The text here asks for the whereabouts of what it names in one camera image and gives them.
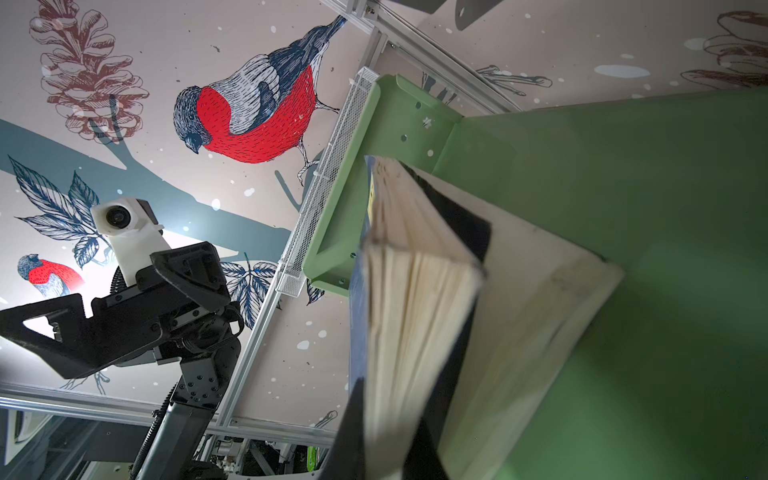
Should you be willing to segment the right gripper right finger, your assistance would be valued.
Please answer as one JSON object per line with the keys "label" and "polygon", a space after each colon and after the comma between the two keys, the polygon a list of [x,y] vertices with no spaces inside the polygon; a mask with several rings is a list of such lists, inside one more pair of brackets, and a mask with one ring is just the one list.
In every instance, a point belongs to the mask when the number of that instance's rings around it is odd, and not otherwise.
{"label": "right gripper right finger", "polygon": [[421,420],[402,469],[403,480],[448,480],[430,431]]}

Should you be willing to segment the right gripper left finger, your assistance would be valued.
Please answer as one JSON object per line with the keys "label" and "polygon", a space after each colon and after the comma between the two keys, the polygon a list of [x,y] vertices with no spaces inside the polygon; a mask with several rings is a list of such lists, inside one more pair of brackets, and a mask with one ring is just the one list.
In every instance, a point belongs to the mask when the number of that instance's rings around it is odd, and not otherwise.
{"label": "right gripper left finger", "polygon": [[334,444],[320,470],[320,480],[363,480],[365,381],[356,381]]}

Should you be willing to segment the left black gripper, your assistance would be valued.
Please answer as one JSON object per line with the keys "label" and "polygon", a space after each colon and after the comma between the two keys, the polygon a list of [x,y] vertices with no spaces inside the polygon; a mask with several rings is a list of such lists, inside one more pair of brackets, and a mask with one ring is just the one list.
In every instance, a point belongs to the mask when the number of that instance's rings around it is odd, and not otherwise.
{"label": "left black gripper", "polygon": [[238,356],[239,303],[226,286],[216,248],[201,242],[149,256],[133,285],[117,269],[110,294],[91,302],[71,294],[1,312],[1,336],[41,358],[65,379],[84,378],[157,349],[165,361],[218,350]]}

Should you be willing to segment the navy booklet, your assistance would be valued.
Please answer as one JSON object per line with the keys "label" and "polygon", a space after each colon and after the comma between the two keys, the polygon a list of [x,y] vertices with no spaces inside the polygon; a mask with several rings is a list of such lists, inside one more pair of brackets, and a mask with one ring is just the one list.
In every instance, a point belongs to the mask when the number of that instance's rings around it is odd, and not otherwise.
{"label": "navy booklet", "polygon": [[451,479],[492,479],[624,271],[433,175],[419,176],[491,227],[487,279],[438,456]]}
{"label": "navy booklet", "polygon": [[402,479],[430,397],[470,323],[492,228],[420,171],[368,155],[349,285],[350,379],[361,479]]}

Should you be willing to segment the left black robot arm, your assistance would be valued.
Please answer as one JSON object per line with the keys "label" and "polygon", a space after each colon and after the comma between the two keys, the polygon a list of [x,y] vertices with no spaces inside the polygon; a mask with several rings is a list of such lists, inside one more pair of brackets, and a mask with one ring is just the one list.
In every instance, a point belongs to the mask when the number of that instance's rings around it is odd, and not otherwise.
{"label": "left black robot arm", "polygon": [[244,329],[219,255],[201,242],[156,252],[135,285],[91,302],[78,294],[2,311],[1,335],[44,360],[65,379],[152,353],[179,361],[181,377],[142,444],[133,479],[222,479],[193,456],[232,379]]}

